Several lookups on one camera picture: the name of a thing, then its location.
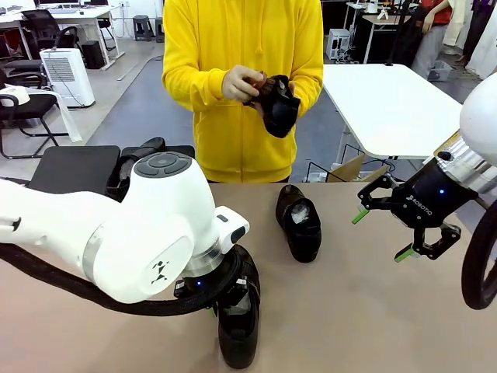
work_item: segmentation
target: white table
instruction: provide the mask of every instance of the white table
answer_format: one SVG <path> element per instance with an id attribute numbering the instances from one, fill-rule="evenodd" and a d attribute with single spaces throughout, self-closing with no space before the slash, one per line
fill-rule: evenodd
<path id="1" fill-rule="evenodd" d="M 357 11 L 360 9 L 365 9 L 367 8 L 367 4 L 357 4 L 355 2 L 347 2 L 347 10 L 345 13 L 345 21 L 343 21 L 343 28 L 347 29 L 347 19 L 349 18 L 349 8 L 354 9 L 354 17 L 352 18 L 352 23 L 350 24 L 350 34 L 352 35 L 353 30 L 356 25 L 356 16 L 357 16 Z"/>
<path id="2" fill-rule="evenodd" d="M 426 159 L 459 129 L 461 105 L 404 65 L 326 64 L 323 85 L 351 134 L 379 159 Z"/>
<path id="3" fill-rule="evenodd" d="M 96 6 L 93 8 L 84 8 L 81 11 L 84 14 L 80 14 L 79 10 L 75 13 L 65 13 L 65 14 L 56 14 L 53 13 L 52 16 L 57 20 L 59 24 L 64 25 L 80 25 L 80 26 L 91 26 L 94 27 L 96 35 L 99 38 L 100 50 L 102 51 L 103 57 L 105 58 L 106 64 L 102 67 L 102 70 L 106 70 L 110 66 L 114 64 L 114 62 L 121 58 L 124 55 L 124 52 L 119 50 L 119 44 L 117 42 L 116 33 L 114 31 L 114 25 L 112 20 L 112 14 L 110 13 L 112 10 L 117 9 L 116 6 Z M 105 44 L 103 42 L 102 34 L 100 33 L 99 28 L 99 18 L 109 18 L 110 20 L 110 28 L 112 30 L 112 35 L 114 36 L 114 40 L 116 43 L 116 56 L 114 58 L 110 58 L 107 53 L 107 49 L 105 48 Z M 26 48 L 27 57 L 32 59 L 30 49 L 26 42 L 26 38 L 24 37 L 24 33 L 20 26 L 20 21 L 23 20 L 23 15 L 21 11 L 16 14 L 8 14 L 5 16 L 0 16 L 0 29 L 6 28 L 17 28 L 21 33 L 21 38 L 24 43 L 24 47 Z"/>
<path id="4" fill-rule="evenodd" d="M 375 27 L 378 26 L 378 30 L 382 30 L 386 26 L 396 26 L 398 25 L 398 21 L 400 20 L 400 16 L 389 16 L 388 19 L 382 18 L 378 19 L 378 16 L 376 14 L 373 15 L 364 15 L 363 18 L 366 21 L 371 22 L 371 31 L 370 31 L 370 38 L 367 41 L 367 47 L 366 47 L 366 54 L 364 55 L 364 61 L 363 63 L 367 63 L 367 59 L 370 55 L 370 49 L 371 49 L 371 41 L 373 39 L 373 33 L 375 31 Z M 407 22 L 411 16 L 406 16 L 404 22 Z"/>

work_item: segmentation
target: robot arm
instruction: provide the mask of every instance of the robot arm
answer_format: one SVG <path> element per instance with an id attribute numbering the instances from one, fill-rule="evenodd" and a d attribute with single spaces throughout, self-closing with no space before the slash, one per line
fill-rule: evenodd
<path id="1" fill-rule="evenodd" d="M 390 197 L 373 198 L 376 189 L 392 189 Z M 469 95 L 461 110 L 461 128 L 434 153 L 413 177 L 398 184 L 390 176 L 381 176 L 365 186 L 358 197 L 363 211 L 353 220 L 356 224 L 370 210 L 390 210 L 407 227 L 414 230 L 413 242 L 399 251 L 395 261 L 400 262 L 413 253 L 436 260 L 445 253 L 460 237 L 461 229 L 445 222 L 445 218 L 470 200 L 478 199 L 480 193 L 497 191 L 497 74 L 484 80 Z M 427 228 L 439 228 L 441 238 L 434 244 L 424 240 Z M 476 247 L 481 240 L 475 232 L 466 258 L 477 250 L 490 254 L 489 249 Z M 463 270 L 463 290 L 468 277 L 464 273 L 480 279 L 473 288 L 484 286 L 483 274 L 473 270 Z M 485 297 L 489 305 L 497 294 L 497 273 L 494 274 L 494 291 Z M 481 292 L 481 288 L 470 291 Z M 472 308 L 484 308 L 469 301 Z"/>
<path id="2" fill-rule="evenodd" d="M 127 304 L 164 291 L 181 274 L 216 270 L 249 230 L 241 215 L 215 208 L 198 164 L 176 153 L 137 162 L 122 203 L 0 180 L 0 206 L 0 242 L 47 248 Z"/>

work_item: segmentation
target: black bag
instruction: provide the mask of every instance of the black bag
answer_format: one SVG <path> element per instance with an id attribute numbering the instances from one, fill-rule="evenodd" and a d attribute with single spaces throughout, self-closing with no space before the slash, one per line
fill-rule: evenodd
<path id="1" fill-rule="evenodd" d="M 429 8 L 419 6 L 411 15 L 408 22 L 401 28 L 401 36 L 398 41 L 398 49 L 394 55 L 395 64 L 404 64 L 411 67 L 414 57 L 422 40 L 422 25 Z"/>

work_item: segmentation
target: person in background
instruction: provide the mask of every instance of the person in background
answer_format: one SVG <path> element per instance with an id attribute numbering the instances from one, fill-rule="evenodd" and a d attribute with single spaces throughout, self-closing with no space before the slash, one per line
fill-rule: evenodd
<path id="1" fill-rule="evenodd" d="M 319 0 L 168 0 L 164 9 L 162 81 L 193 111 L 197 160 L 209 180 L 288 180 L 297 154 L 295 126 L 269 134 L 258 112 L 242 103 L 259 91 L 245 80 L 290 77 L 299 117 L 319 97 L 323 25 Z"/>
<path id="2" fill-rule="evenodd" d="M 421 44 L 414 57 L 411 69 L 424 79 L 428 78 L 429 71 L 434 67 L 435 60 L 442 51 L 443 38 L 447 25 L 452 16 L 449 0 L 422 0 L 421 6 L 427 8 Z"/>
<path id="3" fill-rule="evenodd" d="M 485 27 L 490 20 L 492 15 L 492 10 L 495 7 L 497 0 L 474 0 L 473 1 L 473 16 L 471 17 L 471 23 L 469 26 L 469 31 L 467 32 L 466 41 L 464 42 L 463 55 L 457 60 L 461 64 L 466 65 L 473 55 L 474 49 L 480 41 L 480 37 L 485 31 Z"/>

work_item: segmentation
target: yellow hoodie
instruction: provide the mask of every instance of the yellow hoodie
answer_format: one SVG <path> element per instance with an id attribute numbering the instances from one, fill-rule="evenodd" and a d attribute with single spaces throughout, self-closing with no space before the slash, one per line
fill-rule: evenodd
<path id="1" fill-rule="evenodd" d="M 222 84 L 237 64 L 290 76 L 304 115 L 322 87 L 320 1 L 167 0 L 164 24 L 162 81 L 174 100 L 194 112 L 197 158 L 206 178 L 268 183 L 288 177 L 297 154 L 295 127 L 275 138 L 254 109 L 223 98 Z"/>

